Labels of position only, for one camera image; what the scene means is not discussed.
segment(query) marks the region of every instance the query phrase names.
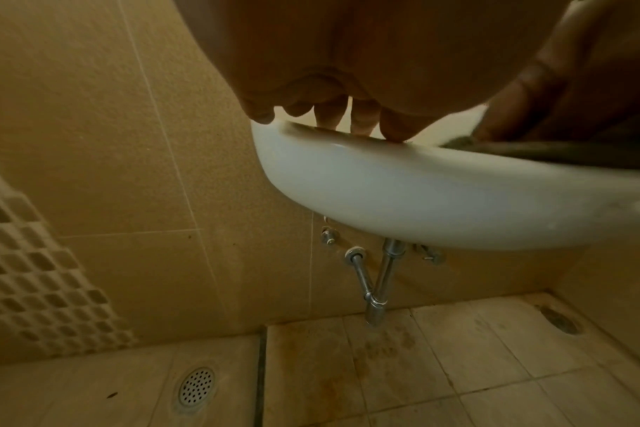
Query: white sink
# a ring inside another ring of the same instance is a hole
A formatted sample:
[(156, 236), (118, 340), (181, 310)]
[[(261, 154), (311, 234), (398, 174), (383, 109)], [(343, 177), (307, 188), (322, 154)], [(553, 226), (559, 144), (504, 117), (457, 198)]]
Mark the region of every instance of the white sink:
[[(519, 250), (640, 232), (640, 171), (553, 165), (438, 145), (468, 134), (478, 107), (412, 144), (295, 124), (252, 123), (271, 183), (307, 208), (410, 243)], [(284, 116), (277, 112), (277, 117)], [(312, 116), (293, 119), (313, 124)], [(344, 121), (339, 129), (347, 130)]]

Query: chrome drain pipe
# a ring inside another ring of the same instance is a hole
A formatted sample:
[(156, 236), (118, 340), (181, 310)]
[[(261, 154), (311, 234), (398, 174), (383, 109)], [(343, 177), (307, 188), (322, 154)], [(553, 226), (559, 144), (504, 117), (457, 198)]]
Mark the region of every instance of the chrome drain pipe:
[(393, 238), (387, 238), (383, 242), (383, 258), (376, 278), (376, 285), (373, 286), (369, 273), (364, 266), (365, 250), (356, 246), (346, 252), (345, 260), (355, 268), (364, 299), (367, 301), (364, 313), (365, 320), (372, 326), (378, 326), (383, 321), (385, 306), (388, 303), (388, 295), (390, 294), (392, 269), (395, 261), (404, 255), (406, 249), (407, 246), (404, 242)]

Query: drain cover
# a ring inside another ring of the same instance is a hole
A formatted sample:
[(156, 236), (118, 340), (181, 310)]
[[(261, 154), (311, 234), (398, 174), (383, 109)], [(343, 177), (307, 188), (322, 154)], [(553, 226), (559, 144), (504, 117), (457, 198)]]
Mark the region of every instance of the drain cover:
[(545, 319), (560, 331), (568, 333), (569, 335), (578, 335), (580, 333), (580, 329), (578, 329), (578, 326), (573, 322), (573, 320), (564, 316), (560, 312), (545, 306), (539, 307), (539, 309), (543, 316), (545, 316)]
[(196, 407), (212, 395), (215, 388), (215, 373), (209, 368), (191, 372), (179, 388), (179, 403), (185, 407)]

